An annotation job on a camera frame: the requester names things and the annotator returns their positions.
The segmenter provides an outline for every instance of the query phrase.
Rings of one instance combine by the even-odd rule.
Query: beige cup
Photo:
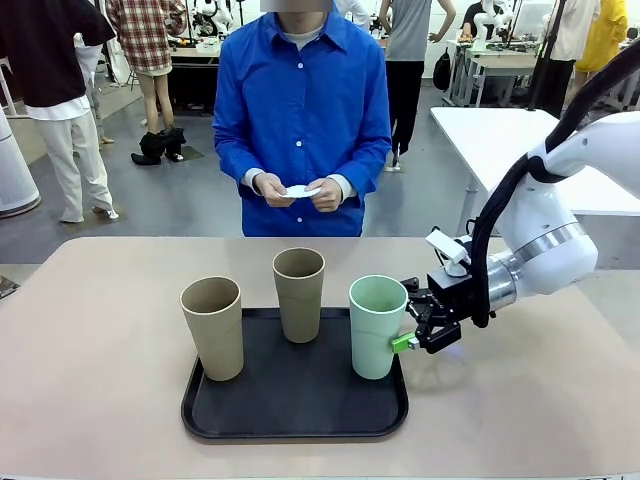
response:
[[[244,366],[240,287],[233,280],[198,280],[180,295],[198,356],[211,380],[230,380]]]
[[[307,343],[318,336],[324,257],[308,248],[292,248],[273,259],[282,329],[290,342]]]

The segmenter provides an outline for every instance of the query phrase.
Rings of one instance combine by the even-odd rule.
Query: white pants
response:
[[[96,124],[91,111],[71,120],[35,120],[47,146],[58,183],[64,194],[64,213],[61,220],[82,222],[82,176],[89,184],[89,195],[96,207],[113,209],[113,200],[107,186],[107,171],[104,168]],[[78,165],[73,152],[80,157]]]

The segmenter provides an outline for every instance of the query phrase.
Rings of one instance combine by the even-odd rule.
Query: black tray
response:
[[[351,367],[349,310],[322,310],[320,334],[290,343],[278,309],[243,312],[244,370],[214,382],[196,360],[182,420],[209,440],[370,438],[389,435],[409,411],[398,357],[389,375],[365,380]]]

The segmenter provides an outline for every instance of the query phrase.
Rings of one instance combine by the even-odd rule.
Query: white paper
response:
[[[321,188],[316,188],[315,190],[310,190],[308,192],[305,191],[307,188],[306,185],[295,185],[293,187],[287,188],[286,195],[282,195],[283,198],[308,198],[317,195],[322,191]]]

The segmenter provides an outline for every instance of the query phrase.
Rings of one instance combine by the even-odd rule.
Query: white air purifier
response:
[[[27,212],[40,204],[40,192],[0,107],[0,218]]]

